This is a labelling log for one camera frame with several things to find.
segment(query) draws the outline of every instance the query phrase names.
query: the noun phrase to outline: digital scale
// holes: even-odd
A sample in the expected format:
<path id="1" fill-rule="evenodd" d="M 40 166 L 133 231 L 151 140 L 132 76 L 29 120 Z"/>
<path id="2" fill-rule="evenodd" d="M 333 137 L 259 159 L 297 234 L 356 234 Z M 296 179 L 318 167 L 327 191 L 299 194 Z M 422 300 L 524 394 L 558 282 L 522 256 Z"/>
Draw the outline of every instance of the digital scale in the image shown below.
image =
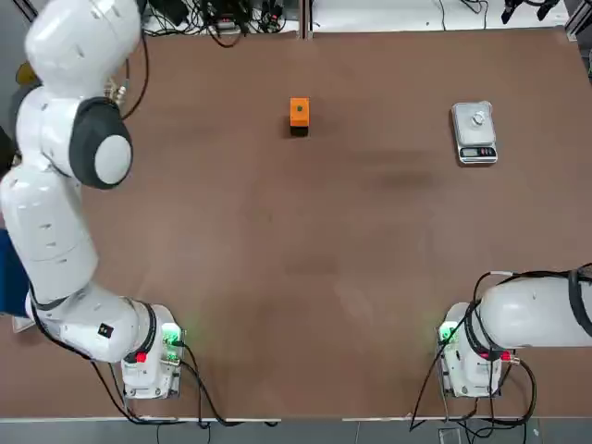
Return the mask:
<path id="1" fill-rule="evenodd" d="M 463 164 L 495 164 L 498 161 L 490 102 L 456 104 L 452 107 L 452 121 L 457 153 Z"/>

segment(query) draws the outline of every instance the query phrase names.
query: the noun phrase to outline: orange block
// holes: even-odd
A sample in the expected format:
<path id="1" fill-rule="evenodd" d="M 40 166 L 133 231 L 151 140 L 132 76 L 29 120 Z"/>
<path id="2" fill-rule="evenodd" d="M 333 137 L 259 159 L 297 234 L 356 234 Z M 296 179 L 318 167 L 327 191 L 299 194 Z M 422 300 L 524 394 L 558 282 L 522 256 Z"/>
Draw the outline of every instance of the orange block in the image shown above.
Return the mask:
<path id="1" fill-rule="evenodd" d="M 308 97 L 290 98 L 290 132 L 294 136 L 308 134 L 310 108 Z"/>

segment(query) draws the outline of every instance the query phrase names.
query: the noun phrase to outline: wooden tabletop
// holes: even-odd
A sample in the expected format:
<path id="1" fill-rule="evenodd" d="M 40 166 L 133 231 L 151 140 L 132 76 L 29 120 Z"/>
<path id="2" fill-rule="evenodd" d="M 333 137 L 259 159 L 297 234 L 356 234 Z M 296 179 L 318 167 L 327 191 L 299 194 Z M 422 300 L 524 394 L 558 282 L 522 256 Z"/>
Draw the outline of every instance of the wooden tabletop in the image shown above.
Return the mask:
<path id="1" fill-rule="evenodd" d="M 592 95 L 561 30 L 149 48 L 132 172 L 84 193 L 96 278 L 171 309 L 226 417 L 404 416 L 481 273 L 592 257 Z M 140 51 L 131 73 L 138 91 Z M 311 99 L 307 138 L 289 136 L 291 96 Z M 495 166 L 456 161 L 450 108 L 475 100 L 493 104 Z M 88 364 L 0 327 L 0 416 L 117 416 Z M 592 414 L 592 351 L 519 354 L 537 415 Z M 524 412 L 513 373 L 497 414 Z M 193 384 L 137 410 L 195 416 Z M 444 414 L 435 378 L 420 414 Z"/>

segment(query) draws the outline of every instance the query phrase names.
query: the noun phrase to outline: white wall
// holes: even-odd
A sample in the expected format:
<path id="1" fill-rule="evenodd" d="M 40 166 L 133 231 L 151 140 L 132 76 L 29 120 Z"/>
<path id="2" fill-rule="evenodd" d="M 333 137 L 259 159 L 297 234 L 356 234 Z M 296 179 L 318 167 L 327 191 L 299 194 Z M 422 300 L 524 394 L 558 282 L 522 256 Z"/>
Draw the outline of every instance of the white wall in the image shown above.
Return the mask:
<path id="1" fill-rule="evenodd" d="M 501 23 L 504 0 L 488 0 L 487 28 L 534 28 L 561 26 L 568 18 L 563 1 L 542 22 L 537 9 L 519 6 L 507 25 Z M 442 0 L 448 30 L 480 30 L 485 10 L 473 14 L 460 0 Z M 337 31 L 441 31 L 442 10 L 438 0 L 314 0 L 315 32 Z"/>

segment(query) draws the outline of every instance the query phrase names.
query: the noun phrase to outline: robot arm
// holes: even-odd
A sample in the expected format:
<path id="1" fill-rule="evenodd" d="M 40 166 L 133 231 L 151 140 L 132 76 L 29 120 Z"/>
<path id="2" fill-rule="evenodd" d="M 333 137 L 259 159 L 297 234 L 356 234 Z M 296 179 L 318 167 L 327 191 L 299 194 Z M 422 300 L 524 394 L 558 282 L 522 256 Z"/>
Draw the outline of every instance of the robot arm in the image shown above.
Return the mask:
<path id="1" fill-rule="evenodd" d="M 592 313 L 592 286 L 589 282 L 579 286 L 586 311 Z M 590 347 L 592 337 L 574 316 L 568 288 L 568 279 L 560 277 L 527 278 L 492 287 L 478 309 L 484 330 L 506 350 Z M 473 326 L 482 337 L 478 321 Z"/>
<path id="2" fill-rule="evenodd" d="M 22 163 L 2 179 L 0 200 L 34 289 L 28 313 L 34 306 L 52 336 L 94 360 L 121 361 L 129 395 L 163 398 L 179 375 L 178 350 L 167 345 L 179 328 L 165 307 L 93 283 L 98 257 L 80 202 L 81 184 L 110 190 L 130 171 L 130 135 L 102 94 L 140 32 L 134 0 L 46 6 L 25 43 L 43 86 L 19 108 Z"/>
<path id="3" fill-rule="evenodd" d="M 495 393 L 502 351 L 592 346 L 586 324 L 586 313 L 592 313 L 592 285 L 571 281 L 572 276 L 577 275 L 500 284 L 488 289 L 474 310 L 466 302 L 454 304 L 439 329 L 441 340 L 468 316 L 444 348 L 444 389 L 457 397 L 485 398 Z"/>

